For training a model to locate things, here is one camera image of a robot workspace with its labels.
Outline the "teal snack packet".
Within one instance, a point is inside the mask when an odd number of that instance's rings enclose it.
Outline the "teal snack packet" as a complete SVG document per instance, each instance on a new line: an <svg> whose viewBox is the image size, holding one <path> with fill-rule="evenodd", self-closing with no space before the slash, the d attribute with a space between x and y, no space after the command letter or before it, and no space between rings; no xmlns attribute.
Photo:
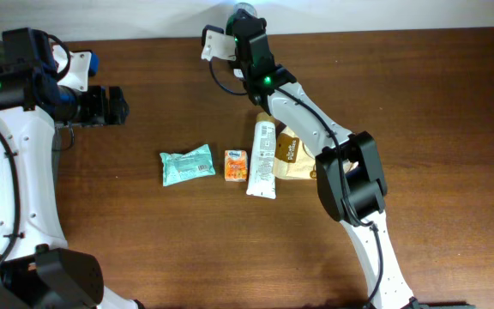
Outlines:
<svg viewBox="0 0 494 309"><path fill-rule="evenodd" d="M207 144L187 154L160 153L160 158L164 187L216 174L212 153Z"/></svg>

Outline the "orange Kleenex tissue pack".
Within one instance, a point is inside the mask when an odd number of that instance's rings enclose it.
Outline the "orange Kleenex tissue pack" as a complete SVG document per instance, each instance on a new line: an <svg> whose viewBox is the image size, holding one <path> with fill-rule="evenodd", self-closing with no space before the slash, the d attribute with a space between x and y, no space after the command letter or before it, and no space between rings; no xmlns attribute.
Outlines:
<svg viewBox="0 0 494 309"><path fill-rule="evenodd" d="M248 156L244 150L225 151L225 181L244 182L248 178Z"/></svg>

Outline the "brown glutinous rice bag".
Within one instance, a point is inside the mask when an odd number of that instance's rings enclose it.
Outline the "brown glutinous rice bag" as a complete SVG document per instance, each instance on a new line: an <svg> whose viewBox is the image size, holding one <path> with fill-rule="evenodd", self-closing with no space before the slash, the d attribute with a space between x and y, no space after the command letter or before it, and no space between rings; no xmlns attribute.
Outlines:
<svg viewBox="0 0 494 309"><path fill-rule="evenodd" d="M315 156L296 133L286 126L276 143L273 174L277 179L316 179Z"/></svg>

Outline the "white tube with cork cap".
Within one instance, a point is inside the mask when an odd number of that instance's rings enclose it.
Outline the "white tube with cork cap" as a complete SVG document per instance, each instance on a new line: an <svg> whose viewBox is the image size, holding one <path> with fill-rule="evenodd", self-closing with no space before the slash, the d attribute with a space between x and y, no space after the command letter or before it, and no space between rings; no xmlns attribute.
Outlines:
<svg viewBox="0 0 494 309"><path fill-rule="evenodd" d="M274 119L265 112L256 116L254 141L250 158L250 174L246 194L269 199L276 198L274 155L276 131Z"/></svg>

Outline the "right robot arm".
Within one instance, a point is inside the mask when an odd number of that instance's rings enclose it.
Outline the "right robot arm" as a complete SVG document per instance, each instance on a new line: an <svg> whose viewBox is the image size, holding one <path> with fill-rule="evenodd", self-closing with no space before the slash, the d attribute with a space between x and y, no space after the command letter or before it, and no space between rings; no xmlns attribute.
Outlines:
<svg viewBox="0 0 494 309"><path fill-rule="evenodd" d="M274 61L266 27L247 3L235 8L226 25L249 99L290 127L314 155L319 200L345 228L364 272L365 307L418 308L389 237L388 185L376 141L366 131L342 128L308 97L296 77Z"/></svg>

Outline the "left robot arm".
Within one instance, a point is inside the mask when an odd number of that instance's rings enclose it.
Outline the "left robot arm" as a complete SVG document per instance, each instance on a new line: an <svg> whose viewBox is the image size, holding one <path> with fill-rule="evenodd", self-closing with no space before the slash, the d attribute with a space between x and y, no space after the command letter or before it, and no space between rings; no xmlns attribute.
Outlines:
<svg viewBox="0 0 494 309"><path fill-rule="evenodd" d="M56 205L61 129L121 125L118 87L92 86L92 51L29 27L3 33L0 66L0 308L137 308L104 283L98 260L72 251Z"/></svg>

